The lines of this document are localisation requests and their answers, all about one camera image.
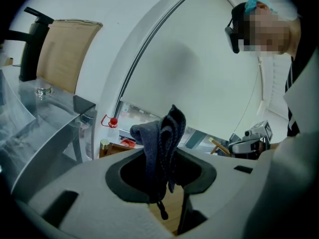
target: gold lid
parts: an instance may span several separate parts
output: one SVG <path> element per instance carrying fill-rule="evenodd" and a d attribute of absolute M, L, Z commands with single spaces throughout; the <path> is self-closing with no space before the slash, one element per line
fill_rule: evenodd
<path fill-rule="evenodd" d="M 100 149 L 106 150 L 108 146 L 109 146 L 109 141 L 107 141 L 106 139 L 102 139 L 100 142 Z"/>

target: white roller blind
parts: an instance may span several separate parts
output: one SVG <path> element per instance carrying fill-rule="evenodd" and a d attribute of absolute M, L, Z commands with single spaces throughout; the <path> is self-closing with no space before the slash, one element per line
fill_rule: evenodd
<path fill-rule="evenodd" d="M 252 95 L 254 86 L 261 92 L 257 58 L 229 47 L 231 10 L 227 0 L 186 0 L 148 45 L 122 101 L 158 116 L 175 104 L 189 127 L 228 139 L 246 108 L 256 114 L 249 102 L 261 100 Z M 245 117 L 247 127 L 253 119 Z"/>

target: ear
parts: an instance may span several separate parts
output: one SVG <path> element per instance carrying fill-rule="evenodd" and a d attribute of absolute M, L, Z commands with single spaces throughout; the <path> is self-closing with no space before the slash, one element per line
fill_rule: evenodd
<path fill-rule="evenodd" d="M 264 4 L 263 2 L 259 2 L 259 1 L 257 1 L 257 3 L 256 3 L 256 8 L 269 10 L 269 7 L 266 4 Z"/>

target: blue hair net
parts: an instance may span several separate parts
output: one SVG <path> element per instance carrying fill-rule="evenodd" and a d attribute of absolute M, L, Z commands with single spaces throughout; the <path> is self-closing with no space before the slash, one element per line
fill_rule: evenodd
<path fill-rule="evenodd" d="M 276 13 L 273 8 L 272 5 L 269 1 L 267 0 L 248 0 L 245 4 L 245 14 L 249 14 L 249 12 L 251 12 L 252 10 L 254 10 L 257 7 L 257 2 L 262 2 L 265 5 L 267 5 L 269 7 L 269 9 Z"/>

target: vr headset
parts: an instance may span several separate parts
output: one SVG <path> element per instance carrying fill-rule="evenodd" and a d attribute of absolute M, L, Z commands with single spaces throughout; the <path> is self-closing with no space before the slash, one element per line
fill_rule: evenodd
<path fill-rule="evenodd" d="M 234 33 L 234 30 L 230 27 L 230 23 L 233 21 L 233 19 L 230 20 L 227 27 L 225 27 L 225 33 L 227 35 L 227 39 L 229 42 L 229 45 L 234 53 L 239 53 L 239 46 L 238 46 L 238 34 Z"/>

